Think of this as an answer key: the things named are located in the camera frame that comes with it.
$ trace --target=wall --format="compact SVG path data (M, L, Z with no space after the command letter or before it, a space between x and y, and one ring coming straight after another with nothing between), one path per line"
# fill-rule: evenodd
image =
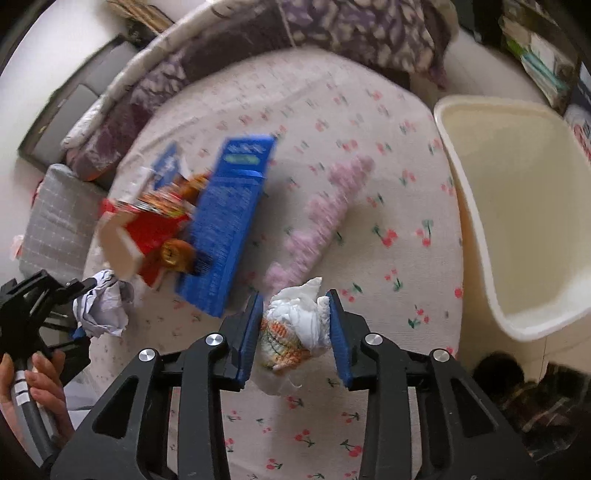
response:
M85 59L123 32L104 0L56 0L31 27L0 76L0 283L18 276L8 252L24 233L43 174L17 148L54 90Z

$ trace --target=white plastic basket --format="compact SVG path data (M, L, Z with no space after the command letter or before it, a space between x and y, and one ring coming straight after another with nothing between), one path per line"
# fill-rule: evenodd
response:
M456 180L465 313L519 341L591 312L591 167L569 126L529 102L451 96L435 120Z

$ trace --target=crumpled paper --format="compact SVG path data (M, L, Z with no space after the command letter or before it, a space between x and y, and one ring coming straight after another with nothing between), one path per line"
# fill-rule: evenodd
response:
M96 287L73 303L74 317L90 337L103 333L120 337L127 324L128 309L133 306L134 288L119 280L112 270L93 276Z

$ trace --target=gray cushion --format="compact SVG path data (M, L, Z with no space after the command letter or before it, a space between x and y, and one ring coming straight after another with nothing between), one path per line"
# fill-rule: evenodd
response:
M66 283L81 278L105 192L78 180L65 165L49 167L31 209L20 269L41 269Z
M128 42L116 46L85 78L84 85L100 96L137 52L135 47Z
M78 85L43 131L33 156L47 166L61 162L66 153L60 145L62 139L97 99L87 87Z

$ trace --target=crumpled tissue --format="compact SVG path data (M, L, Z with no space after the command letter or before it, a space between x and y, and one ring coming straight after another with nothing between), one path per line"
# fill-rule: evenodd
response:
M74 317L88 336L110 333L120 337L129 322L134 288L131 283L119 280L112 270L102 270L93 278L96 287L74 300Z
M295 393L303 379L300 365L330 348L329 298L318 297L321 283L316 277L271 298L251 375L268 395Z

